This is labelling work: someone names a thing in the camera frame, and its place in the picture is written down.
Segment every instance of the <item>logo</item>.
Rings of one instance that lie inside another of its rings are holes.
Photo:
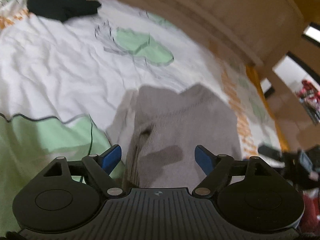
[[[162,194],[163,194],[162,191],[156,191],[155,192],[155,195],[157,195],[158,197],[161,196]]]

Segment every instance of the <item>green blanket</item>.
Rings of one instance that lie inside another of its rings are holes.
[[[55,117],[31,120],[23,115],[7,121],[0,114],[0,140],[0,236],[19,230],[12,201],[49,162],[58,156],[81,160],[91,142],[91,154],[101,154],[110,147],[105,134],[88,116],[62,123]],[[119,163],[111,177],[120,178],[123,167]]]

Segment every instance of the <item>silver screw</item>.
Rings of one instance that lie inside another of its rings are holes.
[[[199,187],[195,190],[195,193],[200,196],[206,196],[206,195],[209,195],[211,191],[206,187]]]
[[[107,190],[107,193],[111,196],[118,196],[118,195],[122,194],[122,192],[123,192],[123,190],[118,187],[112,187]]]

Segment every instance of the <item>ribbed gray plate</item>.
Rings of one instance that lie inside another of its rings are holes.
[[[294,229],[260,235],[236,228],[210,200],[194,198],[184,188],[132,189],[124,198],[108,200],[93,220],[78,229],[60,234],[24,229],[21,235],[30,240],[291,240],[298,236]]]

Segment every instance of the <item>black cloth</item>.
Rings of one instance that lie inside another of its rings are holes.
[[[65,22],[75,16],[98,12],[101,3],[87,0],[28,0],[27,7],[35,15]]]

